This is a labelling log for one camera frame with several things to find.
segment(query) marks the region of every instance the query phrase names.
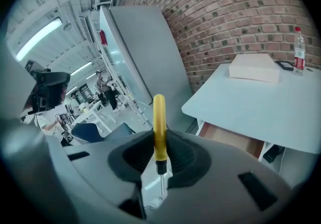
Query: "fluorescent light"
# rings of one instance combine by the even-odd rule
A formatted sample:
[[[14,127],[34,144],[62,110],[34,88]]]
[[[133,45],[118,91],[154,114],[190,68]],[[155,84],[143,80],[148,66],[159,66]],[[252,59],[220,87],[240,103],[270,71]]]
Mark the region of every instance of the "fluorescent light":
[[[38,33],[36,33],[31,39],[21,48],[21,50],[16,55],[16,59],[21,61],[29,51],[40,42],[46,35],[53,32],[56,28],[60,27],[62,22],[60,19],[55,19],[54,21],[50,22],[44,28],[42,28]]]
[[[87,64],[85,64],[84,66],[80,67],[79,69],[77,69],[76,71],[74,71],[73,73],[71,73],[71,75],[75,75],[78,71],[81,71],[82,69],[86,68],[87,66],[89,66],[91,64],[91,61],[88,62]]]
[[[94,74],[92,74],[92,75],[90,75],[89,77],[87,77],[86,79],[89,79],[89,78],[91,78],[93,75],[96,75],[96,73],[94,73]]]
[[[73,90],[75,90],[77,88],[77,86],[75,86],[73,89],[71,89],[68,93],[66,93],[66,95],[70,94]]]

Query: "screwdriver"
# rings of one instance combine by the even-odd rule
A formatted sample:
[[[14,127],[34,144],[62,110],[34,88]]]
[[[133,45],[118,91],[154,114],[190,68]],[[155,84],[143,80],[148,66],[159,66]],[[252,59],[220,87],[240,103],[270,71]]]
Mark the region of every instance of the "screwdriver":
[[[160,187],[163,199],[165,196],[164,174],[167,172],[167,152],[165,97],[161,94],[154,96],[153,125],[156,170],[157,174],[160,175]]]

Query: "yellow screwdriver handle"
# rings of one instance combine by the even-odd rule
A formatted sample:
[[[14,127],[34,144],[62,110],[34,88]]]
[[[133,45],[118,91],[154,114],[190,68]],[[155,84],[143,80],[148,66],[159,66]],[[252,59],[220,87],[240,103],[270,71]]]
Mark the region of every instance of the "yellow screwdriver handle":
[[[154,147],[157,161],[167,160],[166,152],[166,112],[165,97],[161,94],[154,96]]]

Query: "brick wall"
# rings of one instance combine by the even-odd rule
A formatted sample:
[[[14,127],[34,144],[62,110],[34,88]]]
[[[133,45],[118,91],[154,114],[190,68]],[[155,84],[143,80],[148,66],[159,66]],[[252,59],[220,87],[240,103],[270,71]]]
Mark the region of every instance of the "brick wall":
[[[159,6],[197,91],[221,63],[240,53],[294,60],[294,27],[306,43],[306,66],[321,69],[320,40],[301,0],[120,0]]]

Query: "red bottle label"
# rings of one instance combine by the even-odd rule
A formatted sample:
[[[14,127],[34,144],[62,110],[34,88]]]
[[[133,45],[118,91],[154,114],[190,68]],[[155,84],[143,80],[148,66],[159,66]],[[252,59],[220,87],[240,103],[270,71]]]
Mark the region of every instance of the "red bottle label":
[[[304,69],[304,59],[295,57],[294,58],[294,66],[297,69]]]

